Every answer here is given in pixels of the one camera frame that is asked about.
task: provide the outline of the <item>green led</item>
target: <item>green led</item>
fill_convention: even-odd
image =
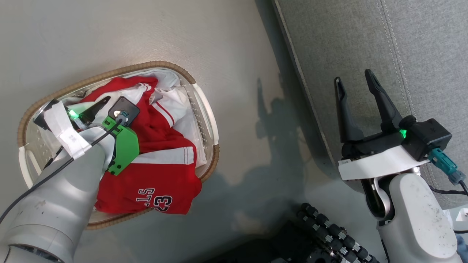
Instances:
[[[79,115],[76,114],[74,110],[70,110],[68,113],[70,114],[70,118],[72,119],[77,119],[79,117]]]
[[[406,138],[406,130],[400,130],[400,133],[403,136],[403,139]]]

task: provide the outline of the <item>cable connector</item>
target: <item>cable connector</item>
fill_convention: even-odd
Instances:
[[[431,150],[427,159],[437,168],[441,169],[453,185],[457,185],[460,181],[465,180],[466,175],[457,170],[458,166],[440,148]]]

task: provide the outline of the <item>floor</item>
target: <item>floor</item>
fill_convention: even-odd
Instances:
[[[302,202],[384,262],[364,196],[338,179],[322,147],[269,0],[0,5],[0,210],[26,190],[16,155],[23,112],[64,86],[166,60],[195,77],[217,119],[219,164],[190,213],[152,212],[86,231],[76,263],[200,262],[273,233]]]

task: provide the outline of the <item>laundry basket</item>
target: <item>laundry basket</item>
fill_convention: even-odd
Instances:
[[[165,61],[153,61],[127,66],[109,71],[95,77],[80,81],[74,85],[61,89],[42,100],[34,103],[24,114],[18,128],[19,161],[23,178],[29,188],[38,178],[43,167],[50,158],[55,156],[41,136],[40,128],[32,122],[34,114],[53,98],[63,100],[70,97],[83,97],[86,91],[107,84],[115,77],[125,77],[150,69],[163,68],[175,72],[181,85],[186,89],[190,104],[200,128],[207,163],[196,169],[196,174],[202,182],[206,181],[216,168],[219,158],[218,128],[213,111],[203,91],[193,77],[183,68]],[[134,214],[107,214],[94,211],[87,229],[108,227],[151,211],[146,209]]]

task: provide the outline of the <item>gray sofa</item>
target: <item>gray sofa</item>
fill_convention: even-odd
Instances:
[[[402,116],[435,118],[452,134],[446,152],[468,172],[468,2],[462,0],[275,0],[323,140],[341,159],[333,80],[340,76],[350,109],[365,135],[380,116],[364,70],[372,69]],[[461,190],[433,165],[423,178],[442,190]],[[462,195],[436,194],[442,208]]]

